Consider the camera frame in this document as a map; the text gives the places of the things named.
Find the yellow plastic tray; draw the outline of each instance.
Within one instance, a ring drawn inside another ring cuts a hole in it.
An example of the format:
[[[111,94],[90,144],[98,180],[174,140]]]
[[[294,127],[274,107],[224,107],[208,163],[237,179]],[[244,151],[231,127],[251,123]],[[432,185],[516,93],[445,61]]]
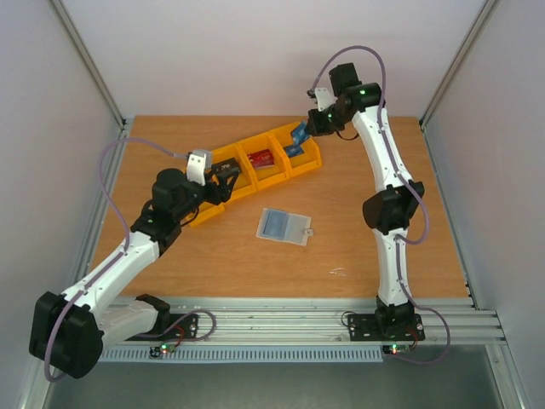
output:
[[[227,207],[232,202],[244,196],[322,166],[320,150],[312,137],[301,144],[303,154],[294,158],[288,158],[288,155],[286,155],[284,147],[293,143],[291,131],[298,125],[299,122],[287,124],[212,151],[213,164],[229,158],[235,158],[241,170],[232,191],[231,199],[227,202]],[[263,149],[271,151],[274,157],[274,166],[254,169],[248,159],[248,155]],[[224,204],[214,206],[209,203],[203,203],[199,207],[198,217],[189,226],[195,227],[211,217],[219,215],[225,209],[226,206]]]

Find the small plastic bag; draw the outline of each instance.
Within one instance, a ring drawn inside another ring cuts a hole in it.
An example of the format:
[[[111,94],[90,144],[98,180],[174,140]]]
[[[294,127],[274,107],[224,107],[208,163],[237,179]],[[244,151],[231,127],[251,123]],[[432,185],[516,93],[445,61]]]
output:
[[[308,237],[313,235],[311,220],[308,216],[263,209],[255,236],[294,245],[307,245]]]

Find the red object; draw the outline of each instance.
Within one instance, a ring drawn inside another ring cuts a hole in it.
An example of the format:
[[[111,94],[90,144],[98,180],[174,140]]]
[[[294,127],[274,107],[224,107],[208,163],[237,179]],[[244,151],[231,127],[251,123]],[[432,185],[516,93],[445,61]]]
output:
[[[254,152],[248,155],[248,159],[254,169],[266,168],[268,166],[274,166],[274,157],[271,151],[263,149],[259,152]]]

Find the black mounting bracket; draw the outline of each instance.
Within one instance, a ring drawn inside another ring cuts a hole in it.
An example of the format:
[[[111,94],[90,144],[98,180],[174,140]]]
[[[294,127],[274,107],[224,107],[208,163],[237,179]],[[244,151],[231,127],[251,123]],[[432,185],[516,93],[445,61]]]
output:
[[[419,314],[414,314],[413,318],[404,325],[390,330],[385,334],[379,328],[374,314],[348,314],[347,328],[350,335],[350,341],[415,341],[414,332],[418,341],[426,339],[422,318]]]
[[[161,300],[160,298],[150,296],[149,294],[142,294],[136,298],[138,301],[147,302],[152,305],[158,312],[157,319],[155,320],[155,326],[147,334],[161,334],[172,324],[176,322],[183,314],[172,314],[170,312],[170,304]],[[198,329],[198,315],[191,314],[176,324],[183,331],[184,339],[193,339],[197,336]],[[165,332],[161,337],[149,338],[149,337],[131,337],[128,341],[169,341],[180,337],[180,331],[177,328],[173,328],[168,332]]]

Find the metal floor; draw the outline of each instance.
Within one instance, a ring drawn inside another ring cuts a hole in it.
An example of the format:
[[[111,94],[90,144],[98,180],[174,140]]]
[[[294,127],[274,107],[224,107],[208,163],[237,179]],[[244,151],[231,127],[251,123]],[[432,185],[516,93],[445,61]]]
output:
[[[411,357],[440,352],[423,347]],[[45,408],[221,409],[502,407],[484,346],[454,346],[445,361],[383,363],[100,363],[49,390]]]

